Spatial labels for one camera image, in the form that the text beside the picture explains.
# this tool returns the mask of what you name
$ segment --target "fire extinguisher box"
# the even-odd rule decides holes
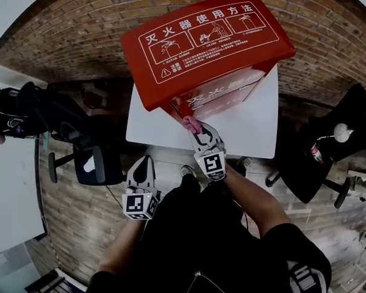
[[[241,103],[295,54],[261,0],[193,4],[132,29],[121,44],[145,109],[161,107],[177,120]]]

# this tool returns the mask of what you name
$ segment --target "shoe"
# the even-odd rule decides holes
[[[188,165],[182,166],[182,168],[181,168],[181,176],[183,177],[183,176],[188,175],[188,174],[191,174],[191,175],[193,175],[196,178],[196,173],[194,172],[194,169],[192,169]]]
[[[240,164],[244,165],[245,170],[248,171],[248,169],[250,168],[250,166],[252,164],[252,160],[249,157],[242,156],[236,162],[236,166],[238,166]]]

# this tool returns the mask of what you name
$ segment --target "office chair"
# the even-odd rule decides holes
[[[123,181],[119,141],[114,125],[105,115],[88,116],[69,96],[43,90],[32,82],[25,84],[16,97],[16,106],[51,137],[72,143],[73,153],[60,159],[49,154],[49,175],[57,183],[57,167],[74,160],[81,184],[101,186]],[[95,169],[86,172],[84,165],[93,157]]]
[[[319,137],[334,134],[334,127],[345,123],[353,133],[340,143],[334,138]],[[317,144],[323,163],[317,162],[310,149]],[[277,136],[275,164],[278,174],[266,180],[272,187],[281,177],[286,186],[303,203],[308,203],[316,195],[322,184],[339,193],[334,205],[341,207],[351,185],[350,179],[340,185],[326,179],[333,161],[340,161],[360,150],[366,149],[366,90],[360,84],[349,89],[341,102],[329,114],[321,118],[310,118],[296,132],[295,125],[287,118],[281,118]]]

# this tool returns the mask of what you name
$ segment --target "desk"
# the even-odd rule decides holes
[[[227,154],[273,158],[278,127],[278,69],[275,66],[248,99],[206,120],[224,140]],[[126,140],[193,150],[188,132],[158,108],[148,112],[134,86]]]

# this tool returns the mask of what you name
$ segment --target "warning triangle icon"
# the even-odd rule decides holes
[[[171,74],[171,72],[169,70],[166,70],[165,68],[163,68],[162,72],[161,72],[161,77],[167,77]]]

